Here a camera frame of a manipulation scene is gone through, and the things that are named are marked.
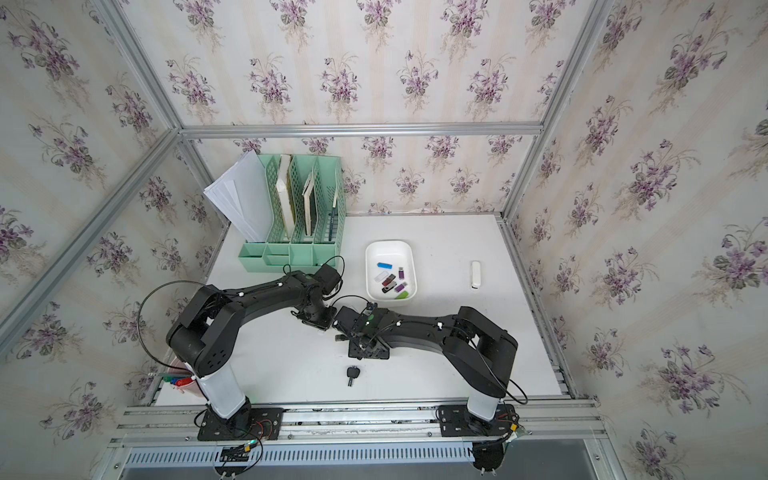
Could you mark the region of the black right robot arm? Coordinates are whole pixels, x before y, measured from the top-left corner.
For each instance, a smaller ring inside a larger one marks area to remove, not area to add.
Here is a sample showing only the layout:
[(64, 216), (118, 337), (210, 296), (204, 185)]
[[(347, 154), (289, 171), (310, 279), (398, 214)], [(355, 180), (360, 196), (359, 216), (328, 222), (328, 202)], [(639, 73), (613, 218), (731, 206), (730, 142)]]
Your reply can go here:
[(348, 356), (358, 360), (387, 360), (399, 348), (443, 356), (471, 387), (467, 411), (478, 421), (494, 420), (507, 396), (518, 341), (472, 307), (440, 317), (343, 307), (333, 327), (348, 341)]

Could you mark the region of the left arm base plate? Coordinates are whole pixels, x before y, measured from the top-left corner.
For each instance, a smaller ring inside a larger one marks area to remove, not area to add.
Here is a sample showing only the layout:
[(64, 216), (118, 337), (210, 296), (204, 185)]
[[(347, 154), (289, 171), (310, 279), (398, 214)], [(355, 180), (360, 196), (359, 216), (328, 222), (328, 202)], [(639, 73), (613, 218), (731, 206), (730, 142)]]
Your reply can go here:
[(230, 419), (222, 419), (211, 407), (197, 418), (198, 441), (276, 440), (285, 410), (282, 408), (247, 408)]

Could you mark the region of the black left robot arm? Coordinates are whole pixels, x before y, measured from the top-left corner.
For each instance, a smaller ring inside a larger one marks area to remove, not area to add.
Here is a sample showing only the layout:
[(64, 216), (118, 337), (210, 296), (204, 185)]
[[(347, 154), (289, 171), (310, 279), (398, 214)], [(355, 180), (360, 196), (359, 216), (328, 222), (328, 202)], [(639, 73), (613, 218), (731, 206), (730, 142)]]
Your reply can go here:
[(303, 324), (326, 330), (334, 315), (326, 301), (341, 282), (341, 274), (324, 264), (311, 274), (291, 271), (277, 280), (240, 289), (204, 285), (172, 324), (166, 343), (191, 369), (212, 413), (229, 421), (250, 408), (230, 365), (241, 327), (290, 309)]

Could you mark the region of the white plastic storage box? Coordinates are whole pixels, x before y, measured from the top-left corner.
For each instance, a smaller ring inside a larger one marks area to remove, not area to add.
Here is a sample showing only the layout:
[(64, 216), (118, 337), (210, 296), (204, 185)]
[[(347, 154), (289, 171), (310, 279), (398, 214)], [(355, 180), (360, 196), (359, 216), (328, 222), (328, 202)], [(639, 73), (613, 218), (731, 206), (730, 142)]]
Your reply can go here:
[[(391, 270), (378, 268), (377, 263), (379, 262), (391, 264), (393, 268)], [(364, 265), (366, 294), (371, 300), (382, 305), (399, 306), (406, 305), (415, 299), (418, 292), (418, 280), (413, 251), (408, 243), (402, 240), (372, 242), (365, 250)], [(398, 278), (399, 267), (404, 268), (405, 278), (402, 280)], [(403, 290), (408, 291), (409, 296), (405, 299), (397, 299), (400, 292), (395, 291), (396, 287), (386, 294), (382, 293), (384, 287), (382, 282), (375, 281), (375, 277), (382, 271), (388, 271), (389, 275), (394, 274), (396, 276), (393, 281), (396, 286), (402, 282), (407, 282), (407, 286)]]

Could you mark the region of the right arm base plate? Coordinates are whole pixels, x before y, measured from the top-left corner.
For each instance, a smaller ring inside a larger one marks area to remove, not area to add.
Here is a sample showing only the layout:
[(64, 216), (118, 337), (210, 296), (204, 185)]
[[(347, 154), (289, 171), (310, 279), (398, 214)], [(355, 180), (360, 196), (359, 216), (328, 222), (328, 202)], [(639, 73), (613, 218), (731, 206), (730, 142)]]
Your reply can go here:
[(511, 404), (500, 403), (490, 420), (472, 415), (464, 404), (441, 405), (436, 409), (442, 437), (502, 437), (515, 432), (520, 416)]

